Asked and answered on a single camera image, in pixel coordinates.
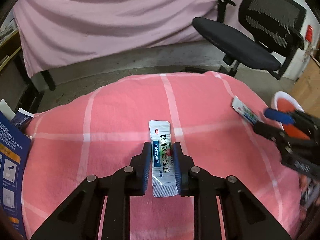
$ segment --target office chair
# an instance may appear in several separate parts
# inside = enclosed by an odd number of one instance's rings
[[[239,63],[242,63],[252,69],[267,70],[279,80],[297,49],[304,50],[300,30],[307,10],[293,0],[242,0],[238,19],[253,35],[253,41],[235,28],[223,24],[227,4],[236,5],[231,0],[218,0],[217,21],[204,17],[196,17],[192,21],[193,27],[207,41],[226,54],[223,61],[227,65],[231,66],[236,61],[229,72],[223,66],[218,72],[234,77]],[[286,58],[282,65],[271,55],[273,51]],[[186,72],[205,71],[186,68]]]

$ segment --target chair backrest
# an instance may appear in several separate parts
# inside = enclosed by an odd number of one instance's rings
[[[293,0],[242,0],[239,22],[269,51],[287,57],[292,36],[288,27],[300,32],[307,10]]]

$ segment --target silver bolt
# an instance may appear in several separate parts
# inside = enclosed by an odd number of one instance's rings
[[[132,172],[133,171],[133,167],[126,166],[126,167],[124,167],[124,171],[127,172],[127,173]]]
[[[198,172],[200,172],[200,168],[198,166],[193,166],[193,167],[191,167],[191,171],[194,173],[198,173]]]
[[[285,148],[284,148],[289,154],[292,154],[292,149],[289,147],[289,146],[286,146]]]
[[[93,181],[95,181],[96,180],[96,175],[89,175],[88,177],[87,177],[87,181],[88,182],[93,182]]]
[[[229,176],[228,181],[230,181],[231,183],[235,183],[237,181],[237,178],[235,176]]]

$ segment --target gray floor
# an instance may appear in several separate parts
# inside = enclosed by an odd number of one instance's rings
[[[129,70],[114,71],[86,78],[81,78],[68,83],[60,84],[55,91],[46,90],[39,106],[38,112],[43,112],[56,106],[64,105],[72,100],[86,95],[101,86],[113,83],[129,75],[172,73],[183,70],[184,66],[160,66],[147,68],[134,68]],[[236,75],[238,80],[247,84],[269,106],[272,96],[279,90],[289,92],[294,81],[288,78],[276,80],[269,73],[264,73],[249,68],[239,68]]]

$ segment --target pink fabric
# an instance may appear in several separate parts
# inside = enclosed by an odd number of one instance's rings
[[[225,23],[241,31],[238,7]],[[121,51],[202,39],[194,17],[216,20],[216,0],[18,0],[14,15],[28,75]]]
[[[87,175],[111,175],[140,154],[149,120],[169,121],[172,141],[196,165],[237,176],[293,236],[298,175],[232,109],[233,96],[257,114],[266,108],[244,83],[207,72],[129,76],[39,114],[27,130],[34,137],[22,192],[28,239]],[[193,239],[193,198],[154,198],[150,182],[144,197],[131,198],[131,239]]]

